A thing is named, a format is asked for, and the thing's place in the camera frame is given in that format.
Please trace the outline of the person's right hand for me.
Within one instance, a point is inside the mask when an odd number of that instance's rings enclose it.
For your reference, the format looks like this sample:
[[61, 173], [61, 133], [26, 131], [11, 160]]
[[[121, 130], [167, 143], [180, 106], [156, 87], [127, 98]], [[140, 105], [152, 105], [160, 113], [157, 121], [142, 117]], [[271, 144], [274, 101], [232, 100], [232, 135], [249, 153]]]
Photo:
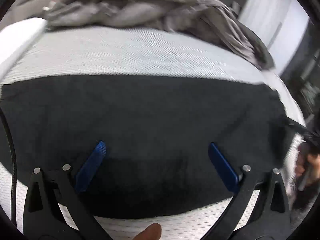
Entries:
[[306, 142], [301, 143], [297, 150], [296, 178], [303, 177], [305, 186], [310, 186], [319, 181], [319, 153], [311, 153]]

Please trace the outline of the person's left hand thumb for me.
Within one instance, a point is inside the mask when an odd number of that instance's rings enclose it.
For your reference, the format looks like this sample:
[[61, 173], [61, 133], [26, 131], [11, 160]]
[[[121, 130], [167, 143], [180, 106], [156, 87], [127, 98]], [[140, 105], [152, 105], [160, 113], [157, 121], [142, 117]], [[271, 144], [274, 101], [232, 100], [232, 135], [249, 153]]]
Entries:
[[160, 240], [162, 235], [162, 227], [158, 223], [149, 225], [142, 232], [137, 234], [133, 240]]

